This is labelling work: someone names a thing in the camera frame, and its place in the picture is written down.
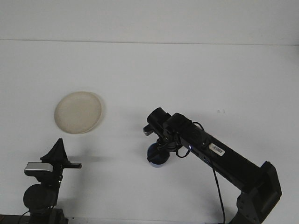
white surface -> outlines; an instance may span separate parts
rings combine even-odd
[[[69,218],[69,224],[199,224],[190,222],[167,222],[153,220],[99,219],[99,218]]]
[[[157,107],[199,121],[261,166],[277,168],[283,196],[265,224],[296,223],[299,202],[299,50],[294,46],[0,41],[0,213],[21,214],[23,174],[58,138],[81,170],[64,171],[68,217],[220,222],[212,170],[193,155],[162,168],[146,161],[156,136],[142,128]],[[89,133],[55,124],[59,100],[92,91],[106,108]],[[220,177],[228,220],[239,190]]]
[[[299,44],[298,0],[0,1],[0,39]]]

white plate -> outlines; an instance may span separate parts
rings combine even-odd
[[[74,92],[64,97],[55,109],[57,126],[67,133],[79,134],[92,130],[100,120],[102,105],[91,92]]]

wire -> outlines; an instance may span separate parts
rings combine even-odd
[[[200,128],[203,131],[205,131],[204,128],[203,128],[203,126],[199,122],[192,122],[192,124],[199,125]],[[219,183],[218,183],[218,178],[217,178],[217,175],[216,175],[216,172],[215,172],[215,169],[214,169],[212,161],[211,161],[211,167],[212,167],[212,170],[213,170],[213,173],[214,173],[214,177],[215,177],[215,181],[216,181],[216,185],[217,185],[217,190],[218,190],[218,195],[219,195],[219,199],[220,199],[220,204],[221,204],[221,209],[222,209],[222,214],[223,214],[223,224],[225,224],[225,211],[224,211],[224,207],[223,207],[223,201],[222,201],[222,197],[221,197],[221,192],[220,192],[220,187],[219,187]]]
[[[222,201],[222,197],[221,197],[221,192],[220,192],[217,175],[216,175],[213,165],[212,165],[212,169],[213,169],[213,173],[214,173],[214,177],[215,177],[215,181],[216,181],[216,185],[217,185],[217,190],[218,190],[218,194],[219,194],[219,199],[220,199],[220,204],[221,204],[221,209],[222,209],[222,214],[223,214],[223,224],[225,224],[225,211],[224,211],[224,207],[223,207],[223,201]]]
[[[21,221],[21,219],[22,219],[22,217],[26,214],[26,213],[28,213],[29,212],[29,210],[28,211],[26,211],[23,215],[21,215],[20,216],[20,218],[19,218],[19,220],[18,220],[18,223],[17,224],[20,224],[20,221]]]
[[[199,125],[200,128],[201,128],[203,131],[205,131],[205,130],[204,130],[204,127],[203,127],[200,123],[198,123],[198,122],[192,122],[192,124],[197,124],[197,125]]]
[[[188,152],[186,152],[185,155],[180,156],[180,155],[178,154],[178,150],[176,151],[176,155],[177,155],[177,157],[179,157],[179,158],[185,158],[187,155],[189,155],[189,153],[190,153],[190,150],[188,150]]]

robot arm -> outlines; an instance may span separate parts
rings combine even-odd
[[[282,192],[276,169],[270,162],[256,166],[179,113],[171,116],[157,108],[147,122],[144,133],[159,136],[149,161],[184,146],[241,190],[238,212],[230,224],[261,224],[279,201]]]

